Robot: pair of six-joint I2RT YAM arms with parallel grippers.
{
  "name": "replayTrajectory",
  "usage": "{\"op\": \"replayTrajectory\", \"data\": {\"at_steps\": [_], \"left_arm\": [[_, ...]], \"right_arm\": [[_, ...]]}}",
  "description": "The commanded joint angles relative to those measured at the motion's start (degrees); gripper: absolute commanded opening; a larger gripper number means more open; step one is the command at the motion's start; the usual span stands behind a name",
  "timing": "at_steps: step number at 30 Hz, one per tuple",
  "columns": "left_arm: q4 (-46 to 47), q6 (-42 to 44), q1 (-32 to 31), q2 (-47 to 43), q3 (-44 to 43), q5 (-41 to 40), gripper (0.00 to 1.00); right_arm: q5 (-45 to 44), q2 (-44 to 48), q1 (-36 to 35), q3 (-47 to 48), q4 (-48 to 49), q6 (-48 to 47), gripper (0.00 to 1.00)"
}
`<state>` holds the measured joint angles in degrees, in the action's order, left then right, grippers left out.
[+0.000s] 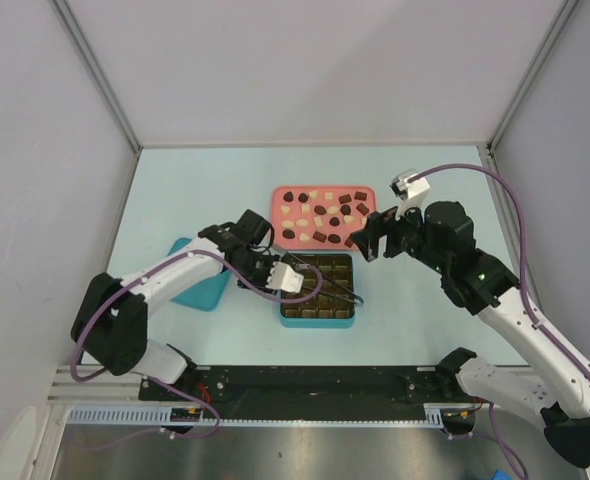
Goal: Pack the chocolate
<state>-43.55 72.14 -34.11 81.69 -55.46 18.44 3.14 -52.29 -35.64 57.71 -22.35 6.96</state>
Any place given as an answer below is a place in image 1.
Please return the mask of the metal tongs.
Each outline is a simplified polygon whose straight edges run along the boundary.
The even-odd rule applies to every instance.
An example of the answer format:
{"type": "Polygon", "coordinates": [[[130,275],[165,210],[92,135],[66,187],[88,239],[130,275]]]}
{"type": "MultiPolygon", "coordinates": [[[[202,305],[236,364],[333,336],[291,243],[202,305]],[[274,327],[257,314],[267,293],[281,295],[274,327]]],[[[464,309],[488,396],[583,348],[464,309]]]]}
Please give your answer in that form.
{"type": "MultiPolygon", "coordinates": [[[[283,259],[286,260],[288,263],[291,263],[293,266],[297,267],[303,267],[305,264],[310,265],[310,262],[308,260],[302,259],[300,256],[297,256],[292,252],[286,252],[283,255],[283,259]]],[[[338,281],[332,279],[325,273],[321,273],[321,277],[322,282],[321,289],[319,292],[320,295],[337,298],[337,295],[332,294],[329,290],[330,287],[335,287],[339,292],[346,296],[346,302],[352,303],[354,305],[364,305],[364,299],[360,295],[356,294],[353,290],[341,285],[338,281]]]]}

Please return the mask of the pink tray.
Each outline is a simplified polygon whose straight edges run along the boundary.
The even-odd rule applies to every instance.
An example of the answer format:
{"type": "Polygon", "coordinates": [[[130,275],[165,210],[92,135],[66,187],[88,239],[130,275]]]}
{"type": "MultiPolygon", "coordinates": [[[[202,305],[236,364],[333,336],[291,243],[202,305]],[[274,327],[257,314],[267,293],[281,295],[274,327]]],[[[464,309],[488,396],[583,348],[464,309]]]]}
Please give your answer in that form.
{"type": "Polygon", "coordinates": [[[275,228],[275,244],[294,251],[355,251],[350,234],[360,230],[364,218],[376,210],[376,193],[365,185],[284,185],[271,197],[270,222],[275,228]],[[309,192],[318,191],[314,199],[309,192]],[[355,200],[357,191],[367,199],[355,200]],[[283,196],[292,192],[294,200],[283,196]],[[308,195],[301,203],[298,196],[308,195]]]}

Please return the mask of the teal chocolate box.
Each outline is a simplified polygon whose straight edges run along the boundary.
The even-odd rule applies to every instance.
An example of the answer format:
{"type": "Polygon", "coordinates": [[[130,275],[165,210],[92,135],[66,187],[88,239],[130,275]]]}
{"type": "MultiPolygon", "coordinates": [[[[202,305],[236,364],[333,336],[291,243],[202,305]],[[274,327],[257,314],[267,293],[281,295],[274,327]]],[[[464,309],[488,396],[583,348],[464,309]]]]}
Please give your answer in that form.
{"type": "MultiPolygon", "coordinates": [[[[353,260],[345,253],[295,254],[308,260],[320,273],[325,273],[341,285],[355,292],[353,260]]],[[[329,288],[337,298],[318,294],[310,300],[296,304],[281,304],[280,322],[285,328],[348,329],[354,324],[356,308],[345,301],[346,296],[335,287],[329,288]]]]}

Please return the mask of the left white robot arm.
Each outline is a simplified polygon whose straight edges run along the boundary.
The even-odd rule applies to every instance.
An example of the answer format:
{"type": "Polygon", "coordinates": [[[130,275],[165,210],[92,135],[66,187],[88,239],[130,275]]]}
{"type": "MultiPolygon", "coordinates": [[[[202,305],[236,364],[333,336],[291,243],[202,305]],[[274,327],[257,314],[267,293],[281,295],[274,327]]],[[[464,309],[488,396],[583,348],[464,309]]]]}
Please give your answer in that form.
{"type": "Polygon", "coordinates": [[[161,381],[172,398],[189,397],[196,387],[189,360],[176,348],[149,338],[149,319],[185,290],[225,271],[249,289],[269,294],[268,280],[279,257],[260,248],[274,228],[252,210],[235,222],[202,229],[184,247],[153,266],[113,277],[103,272],[90,282],[71,338],[70,373],[88,382],[104,373],[137,373],[161,381]]]}

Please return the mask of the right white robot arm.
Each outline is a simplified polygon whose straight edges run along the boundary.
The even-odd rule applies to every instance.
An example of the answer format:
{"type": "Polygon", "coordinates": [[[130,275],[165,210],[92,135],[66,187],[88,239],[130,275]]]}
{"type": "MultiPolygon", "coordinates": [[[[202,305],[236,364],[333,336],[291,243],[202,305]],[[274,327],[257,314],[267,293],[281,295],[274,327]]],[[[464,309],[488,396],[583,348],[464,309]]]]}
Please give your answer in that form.
{"type": "Polygon", "coordinates": [[[474,222],[458,202],[442,201],[399,215],[374,212],[350,236],[367,261],[402,253],[440,276],[449,300],[500,334],[535,372],[528,381],[459,348],[440,363],[438,393],[488,400],[542,429],[571,465],[590,467],[590,360],[537,308],[520,280],[476,245],[474,222]]]}

